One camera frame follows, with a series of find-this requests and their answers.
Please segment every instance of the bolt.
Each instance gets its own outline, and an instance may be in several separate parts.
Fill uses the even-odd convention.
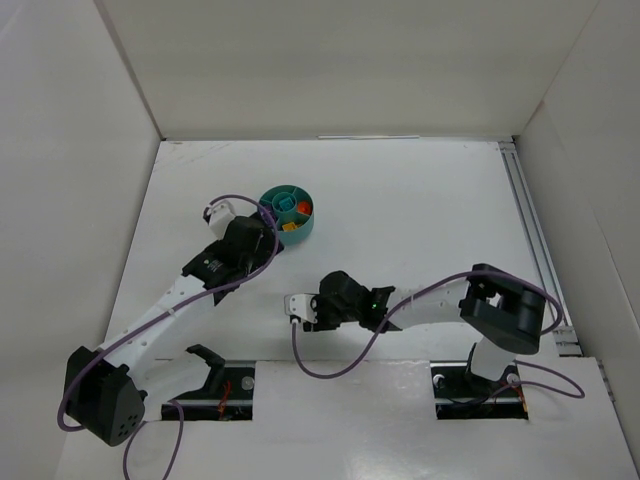
[[[440,388],[440,384],[444,381],[444,375],[441,373],[436,373],[433,376],[433,386],[436,388]]]
[[[255,383],[256,382],[253,377],[243,377],[240,384],[242,385],[243,390],[252,390]]]
[[[520,383],[520,377],[515,373],[510,373],[509,375],[507,375],[507,383],[509,385],[513,383]]]

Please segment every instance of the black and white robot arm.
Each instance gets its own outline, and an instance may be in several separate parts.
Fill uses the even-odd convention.
[[[198,344],[198,332],[214,322],[213,307],[237,286],[207,292],[238,283],[274,254],[275,236],[258,213],[236,216],[223,201],[210,207],[205,220],[217,240],[184,266],[155,305],[95,351],[80,347],[67,362],[65,391],[99,352],[122,343],[82,378],[65,410],[108,445],[122,443],[143,419],[158,419],[164,402],[201,388],[214,369],[224,368],[224,359]],[[163,314],[163,321],[125,340]]]
[[[473,271],[502,272],[486,264],[475,265]],[[307,332],[335,330],[346,322],[376,331],[391,308],[418,291],[368,290],[338,271],[320,282],[318,294],[285,297],[285,312]],[[381,333],[423,324],[469,323],[483,338],[471,350],[468,369],[498,381],[516,355],[538,352],[545,304],[544,297],[515,281],[479,274],[443,285],[419,301],[409,300],[389,317]]]

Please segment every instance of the white surface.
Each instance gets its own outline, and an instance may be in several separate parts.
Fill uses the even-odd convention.
[[[64,363],[104,334],[153,126],[87,0],[0,1],[0,465],[52,478]]]
[[[597,0],[103,0],[163,135],[511,135]]]
[[[402,289],[486,262],[536,281],[495,143],[164,142],[107,335],[142,315],[213,241],[201,219],[212,198],[241,193],[257,199],[279,184],[299,185],[313,197],[314,230],[212,312],[208,333],[194,343],[228,360],[292,359],[284,297],[317,292],[320,280],[334,270],[369,288]],[[233,203],[239,214],[255,211]],[[301,335],[300,344],[304,358],[352,359],[370,335],[345,325]],[[416,326],[383,335],[369,358],[466,359],[479,338],[467,324]],[[551,336],[542,344],[555,353]]]
[[[518,143],[582,346],[640,465],[640,4],[601,1]]]
[[[254,420],[187,423],[171,478],[637,479],[596,362],[547,365],[574,378],[587,397],[525,388],[529,421],[439,421],[426,362],[367,362],[331,381],[306,377],[295,364],[259,363]],[[537,370],[522,368],[522,377],[567,388]],[[176,422],[145,427],[132,447],[133,478],[161,478],[176,430]],[[56,480],[120,478],[123,447],[70,435]]]

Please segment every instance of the white table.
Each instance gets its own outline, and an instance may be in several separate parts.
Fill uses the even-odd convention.
[[[537,281],[493,142],[164,142],[107,336],[141,315],[212,241],[200,217],[211,198],[257,199],[279,184],[311,194],[314,231],[216,307],[210,333],[198,339],[228,360],[266,361],[257,367],[254,420],[189,424],[172,478],[636,478],[595,362],[558,358],[551,336],[537,360],[579,377],[588,398],[528,389],[529,422],[436,420],[425,361],[465,359],[479,338],[468,325],[384,335],[373,362],[337,381],[305,378],[290,362],[282,299],[317,291],[333,270],[368,287],[413,288],[486,262]],[[369,335],[346,325],[301,335],[301,350],[308,360],[349,360]],[[145,428],[132,470],[160,478],[176,425]],[[118,478],[121,454],[89,434],[70,435],[57,478]]]

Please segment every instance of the round divided container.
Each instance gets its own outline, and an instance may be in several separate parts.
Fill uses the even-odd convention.
[[[275,218],[284,246],[302,242],[313,229],[314,206],[311,196],[294,185],[279,185],[260,197],[260,205]]]

